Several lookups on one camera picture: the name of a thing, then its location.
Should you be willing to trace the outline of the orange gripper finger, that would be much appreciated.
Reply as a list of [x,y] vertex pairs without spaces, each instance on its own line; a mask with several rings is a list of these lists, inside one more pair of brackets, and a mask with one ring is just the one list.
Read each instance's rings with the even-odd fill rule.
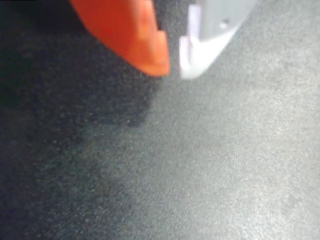
[[130,65],[150,76],[170,72],[167,35],[151,0],[72,0],[85,28]]

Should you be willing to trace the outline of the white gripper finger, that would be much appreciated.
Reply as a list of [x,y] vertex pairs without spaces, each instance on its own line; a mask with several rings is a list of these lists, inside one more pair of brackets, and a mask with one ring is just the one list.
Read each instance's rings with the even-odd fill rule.
[[228,45],[256,0],[197,0],[188,6],[186,35],[179,38],[183,80],[201,76]]

